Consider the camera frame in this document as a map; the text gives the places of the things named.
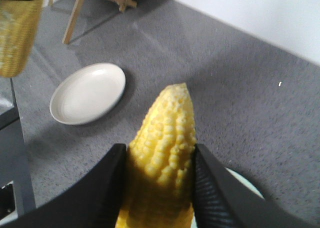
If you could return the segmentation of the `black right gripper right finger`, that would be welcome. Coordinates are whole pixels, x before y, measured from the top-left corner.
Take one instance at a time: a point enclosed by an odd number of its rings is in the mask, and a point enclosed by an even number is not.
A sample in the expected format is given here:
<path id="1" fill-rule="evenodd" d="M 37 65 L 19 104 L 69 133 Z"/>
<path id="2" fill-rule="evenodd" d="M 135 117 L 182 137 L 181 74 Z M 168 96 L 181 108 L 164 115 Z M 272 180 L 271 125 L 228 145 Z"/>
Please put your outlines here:
<path id="1" fill-rule="evenodd" d="M 193 155 L 192 205 L 199 228 L 311 228 L 233 176 L 204 144 Z"/>

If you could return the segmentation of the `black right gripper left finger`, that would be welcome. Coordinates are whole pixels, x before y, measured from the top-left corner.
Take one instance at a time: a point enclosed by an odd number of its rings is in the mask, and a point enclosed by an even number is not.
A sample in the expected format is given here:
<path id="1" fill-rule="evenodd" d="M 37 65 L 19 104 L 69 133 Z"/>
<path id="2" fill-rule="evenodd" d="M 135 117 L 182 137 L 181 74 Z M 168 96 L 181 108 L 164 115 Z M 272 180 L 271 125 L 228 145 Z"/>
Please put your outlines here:
<path id="1" fill-rule="evenodd" d="M 123 200 L 127 147 L 114 144 L 77 183 L 5 228 L 114 228 Z"/>

